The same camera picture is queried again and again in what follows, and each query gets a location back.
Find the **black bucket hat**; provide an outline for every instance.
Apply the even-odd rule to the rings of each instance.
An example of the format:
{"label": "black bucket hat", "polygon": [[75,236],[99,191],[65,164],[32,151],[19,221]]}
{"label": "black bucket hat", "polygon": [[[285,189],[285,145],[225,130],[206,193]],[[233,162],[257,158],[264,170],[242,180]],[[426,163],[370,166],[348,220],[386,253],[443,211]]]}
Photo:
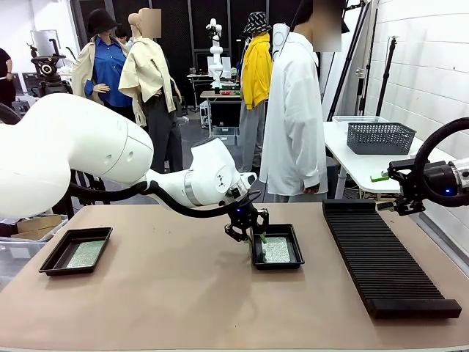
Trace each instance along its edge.
{"label": "black bucket hat", "polygon": [[249,15],[248,24],[244,28],[245,34],[269,32],[272,29],[267,23],[265,12],[253,12]]}
{"label": "black bucket hat", "polygon": [[104,9],[94,10],[89,14],[88,33],[99,34],[120,26]]}

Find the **white shirt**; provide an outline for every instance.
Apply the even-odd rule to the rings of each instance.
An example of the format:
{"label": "white shirt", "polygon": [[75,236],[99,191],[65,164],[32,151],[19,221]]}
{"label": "white shirt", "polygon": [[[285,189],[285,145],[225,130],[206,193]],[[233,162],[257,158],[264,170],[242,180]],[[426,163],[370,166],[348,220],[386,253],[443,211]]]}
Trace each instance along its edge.
{"label": "white shirt", "polygon": [[328,191],[317,62],[311,43],[290,33],[273,65],[260,173],[270,194]]}

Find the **beige jacket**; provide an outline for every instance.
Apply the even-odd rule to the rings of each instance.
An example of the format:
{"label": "beige jacket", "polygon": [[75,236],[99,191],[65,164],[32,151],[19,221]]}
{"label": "beige jacket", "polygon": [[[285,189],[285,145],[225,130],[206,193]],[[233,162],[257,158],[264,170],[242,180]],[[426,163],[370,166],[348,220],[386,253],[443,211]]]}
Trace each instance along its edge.
{"label": "beige jacket", "polygon": [[136,38],[122,69],[119,91],[137,99],[141,109],[142,103],[146,103],[160,89],[164,92],[168,112],[176,110],[163,50],[151,39]]}
{"label": "beige jacket", "polygon": [[[95,66],[95,53],[96,53],[96,41],[97,35],[91,38],[91,41],[85,45],[83,50],[81,51],[80,55],[78,56],[76,63],[73,65],[72,71],[72,89],[73,94],[78,95],[83,98],[90,98],[96,103],[103,105],[103,102],[99,98],[96,92],[93,92],[91,97],[87,97],[85,95],[85,84],[86,81],[93,80],[93,68]],[[128,50],[125,46],[123,46],[116,38],[111,37],[112,40],[119,43],[122,48],[122,52],[124,56],[127,57]],[[137,100],[133,100],[132,102],[133,111],[136,116],[136,122],[140,126],[145,126],[145,115],[143,111],[139,107],[139,103]]]}

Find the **person in black shirt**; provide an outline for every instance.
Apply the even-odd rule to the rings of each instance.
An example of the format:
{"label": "person in black shirt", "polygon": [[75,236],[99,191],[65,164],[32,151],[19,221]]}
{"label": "person in black shirt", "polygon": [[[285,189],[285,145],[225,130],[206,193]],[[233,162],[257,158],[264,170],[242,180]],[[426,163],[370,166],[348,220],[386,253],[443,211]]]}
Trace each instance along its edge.
{"label": "person in black shirt", "polygon": [[12,108],[16,91],[13,84],[12,58],[5,50],[0,48],[0,103]]}

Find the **black tray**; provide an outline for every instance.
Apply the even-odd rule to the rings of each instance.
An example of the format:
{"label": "black tray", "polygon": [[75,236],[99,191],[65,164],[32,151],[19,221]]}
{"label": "black tray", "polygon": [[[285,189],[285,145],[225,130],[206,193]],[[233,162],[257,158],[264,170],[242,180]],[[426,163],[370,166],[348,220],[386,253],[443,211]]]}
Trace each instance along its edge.
{"label": "black tray", "polygon": [[[108,244],[111,232],[112,228],[110,227],[68,230],[45,260],[39,272],[46,273],[48,276],[92,273],[96,268],[98,260],[101,258],[101,254],[104,252],[104,248]],[[73,263],[72,261],[76,260],[74,255],[81,244],[96,241],[102,241],[102,244],[100,248],[89,249],[92,251],[89,254],[91,258],[85,258],[84,262],[72,264],[68,268]]]}
{"label": "black tray", "polygon": [[324,217],[368,313],[376,319],[458,318],[375,210],[372,200],[328,199]]}
{"label": "black tray", "polygon": [[291,224],[269,225],[265,238],[282,237],[287,240],[290,261],[284,263],[265,263],[262,253],[262,239],[260,234],[253,234],[252,263],[259,270],[298,269],[305,263],[295,230]]}

